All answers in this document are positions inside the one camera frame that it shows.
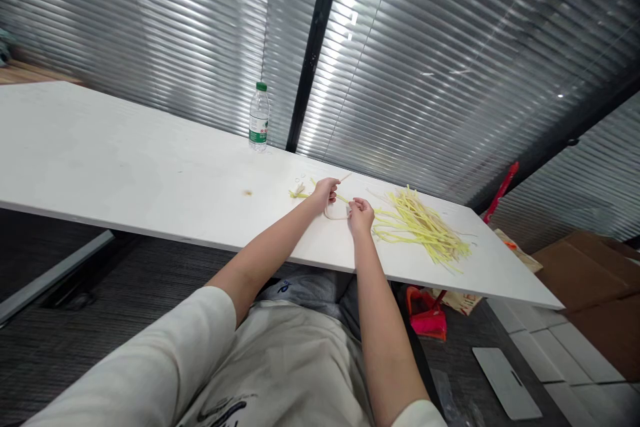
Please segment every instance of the white table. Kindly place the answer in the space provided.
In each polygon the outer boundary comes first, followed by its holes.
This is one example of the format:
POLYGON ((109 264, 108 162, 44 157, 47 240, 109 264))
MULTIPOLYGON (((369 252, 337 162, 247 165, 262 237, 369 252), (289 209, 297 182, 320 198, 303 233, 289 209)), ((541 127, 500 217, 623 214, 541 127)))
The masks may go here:
MULTIPOLYGON (((0 206, 201 246, 237 251, 301 200, 310 177, 348 171, 66 82, 0 87, 0 206)), ((354 173, 345 197, 396 185, 354 173)), ((417 244, 377 240, 387 277, 550 308, 561 302, 467 207, 421 194, 471 244, 452 274, 417 244)), ((343 216, 338 201, 334 216, 343 216)), ((313 221, 292 262, 353 272, 346 221, 313 221)))

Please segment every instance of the cardboard box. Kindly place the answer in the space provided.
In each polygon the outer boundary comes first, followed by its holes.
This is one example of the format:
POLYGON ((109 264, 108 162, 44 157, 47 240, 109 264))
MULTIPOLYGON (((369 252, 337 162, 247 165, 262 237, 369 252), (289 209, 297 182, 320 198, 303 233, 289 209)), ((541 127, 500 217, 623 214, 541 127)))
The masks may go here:
POLYGON ((640 382, 640 294, 567 317, 627 381, 640 382))
POLYGON ((566 312, 640 293, 640 254, 613 239, 574 232, 533 258, 544 266, 536 276, 566 312))

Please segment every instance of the hand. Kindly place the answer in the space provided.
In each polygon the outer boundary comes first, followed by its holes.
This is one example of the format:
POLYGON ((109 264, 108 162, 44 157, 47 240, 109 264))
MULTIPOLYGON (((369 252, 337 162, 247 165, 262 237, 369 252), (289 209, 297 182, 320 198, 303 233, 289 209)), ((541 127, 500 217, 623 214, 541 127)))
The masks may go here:
POLYGON ((349 229, 351 235, 355 239, 362 235, 371 235, 371 226, 373 225, 373 219, 375 213, 371 204, 359 197, 349 202, 351 211, 349 212, 349 229))
POLYGON ((339 183, 338 179, 325 178, 315 184, 315 190, 309 196, 309 200, 317 206, 318 214, 330 203, 335 203, 335 191, 339 183))

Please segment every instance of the person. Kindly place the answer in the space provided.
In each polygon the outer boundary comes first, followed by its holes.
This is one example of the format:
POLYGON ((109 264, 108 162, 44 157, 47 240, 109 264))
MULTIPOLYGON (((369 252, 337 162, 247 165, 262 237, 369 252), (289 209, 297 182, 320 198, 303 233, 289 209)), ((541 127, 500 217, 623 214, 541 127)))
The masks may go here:
POLYGON ((349 202, 355 281, 295 272, 254 303, 312 220, 335 202, 339 183, 319 181, 204 287, 25 425, 445 426, 418 373, 366 200, 349 202))

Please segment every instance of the person's left hand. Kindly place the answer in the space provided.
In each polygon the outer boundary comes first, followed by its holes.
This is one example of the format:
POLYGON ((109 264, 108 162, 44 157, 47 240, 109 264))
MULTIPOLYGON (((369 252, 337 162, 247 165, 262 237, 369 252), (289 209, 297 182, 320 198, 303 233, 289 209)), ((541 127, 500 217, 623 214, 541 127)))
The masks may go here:
POLYGON ((329 203, 335 202, 335 191, 339 183, 338 179, 329 177, 315 184, 315 190, 309 196, 309 201, 312 201, 317 206, 318 214, 322 213, 329 203))

